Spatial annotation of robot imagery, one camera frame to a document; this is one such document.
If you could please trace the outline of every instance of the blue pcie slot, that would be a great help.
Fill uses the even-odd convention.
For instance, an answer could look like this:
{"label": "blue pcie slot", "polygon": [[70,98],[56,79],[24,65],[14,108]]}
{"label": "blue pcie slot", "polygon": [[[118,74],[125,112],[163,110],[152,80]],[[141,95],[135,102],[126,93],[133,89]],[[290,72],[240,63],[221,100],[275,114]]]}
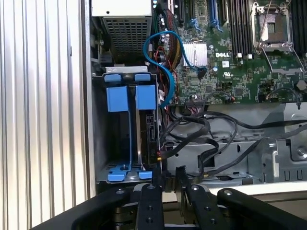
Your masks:
{"label": "blue pcie slot", "polygon": [[223,32],[220,28],[218,13],[217,13],[217,3],[216,0],[211,0],[211,15],[210,15],[210,26],[216,28],[218,31]]}

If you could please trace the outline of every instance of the heatsink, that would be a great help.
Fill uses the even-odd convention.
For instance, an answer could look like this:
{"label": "heatsink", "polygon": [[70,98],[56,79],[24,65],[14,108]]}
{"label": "heatsink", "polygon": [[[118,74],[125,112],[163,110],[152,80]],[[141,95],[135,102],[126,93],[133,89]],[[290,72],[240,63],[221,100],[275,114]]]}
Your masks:
{"label": "heatsink", "polygon": [[183,48],[190,64],[194,66],[206,66],[208,64],[207,44],[205,42],[183,43]]}

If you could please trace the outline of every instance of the ridged metal surface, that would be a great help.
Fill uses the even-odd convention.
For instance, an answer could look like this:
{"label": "ridged metal surface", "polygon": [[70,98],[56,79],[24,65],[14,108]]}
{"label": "ridged metal surface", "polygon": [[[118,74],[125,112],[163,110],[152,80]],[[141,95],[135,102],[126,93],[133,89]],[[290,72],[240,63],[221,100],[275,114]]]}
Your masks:
{"label": "ridged metal surface", "polygon": [[208,64],[207,44],[205,42],[184,43],[183,47],[190,64],[195,66],[206,66]]}
{"label": "ridged metal surface", "polygon": [[0,0],[0,229],[88,197],[79,0]]}

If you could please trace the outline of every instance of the blue cable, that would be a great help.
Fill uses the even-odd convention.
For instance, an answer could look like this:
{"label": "blue cable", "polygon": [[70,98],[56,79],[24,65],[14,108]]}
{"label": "blue cable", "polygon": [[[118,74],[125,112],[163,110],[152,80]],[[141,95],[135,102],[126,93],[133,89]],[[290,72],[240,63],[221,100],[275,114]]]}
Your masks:
{"label": "blue cable", "polygon": [[162,34],[172,34],[174,35],[179,43],[180,43],[180,46],[181,46],[181,49],[182,49],[182,55],[183,55],[183,58],[185,59],[187,65],[194,71],[198,72],[200,70],[203,70],[203,69],[207,69],[206,67],[203,67],[203,68],[197,68],[195,66],[192,66],[187,58],[187,55],[186,55],[186,52],[184,50],[184,47],[183,47],[183,43],[182,43],[182,40],[180,38],[180,36],[178,34],[176,34],[174,31],[161,31],[161,32],[158,32],[154,35],[151,35],[149,38],[146,39],[145,43],[144,43],[144,46],[143,46],[143,54],[145,56],[145,58],[147,59],[147,61],[155,66],[158,66],[159,68],[161,68],[167,75],[168,75],[168,79],[169,79],[169,92],[164,100],[164,102],[162,102],[160,104],[160,108],[164,108],[165,106],[168,105],[169,101],[172,99],[173,97],[173,94],[175,92],[175,81],[174,81],[174,77],[173,75],[171,74],[171,72],[165,68],[164,66],[160,65],[159,63],[153,61],[150,59],[150,57],[148,56],[147,54],[147,47],[148,47],[148,44],[150,42],[151,39],[153,39],[154,37],[157,37],[157,36],[160,36]]}

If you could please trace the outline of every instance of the ram slot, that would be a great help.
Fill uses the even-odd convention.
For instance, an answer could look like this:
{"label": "ram slot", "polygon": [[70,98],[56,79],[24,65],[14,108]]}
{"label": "ram slot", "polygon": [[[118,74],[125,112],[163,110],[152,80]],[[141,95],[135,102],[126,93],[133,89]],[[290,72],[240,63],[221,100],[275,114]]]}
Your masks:
{"label": "ram slot", "polygon": [[252,54],[248,0],[230,0],[229,8],[233,55],[241,58]]}
{"label": "ram slot", "polygon": [[294,49],[299,56],[307,53],[307,2],[291,1],[291,16]]}

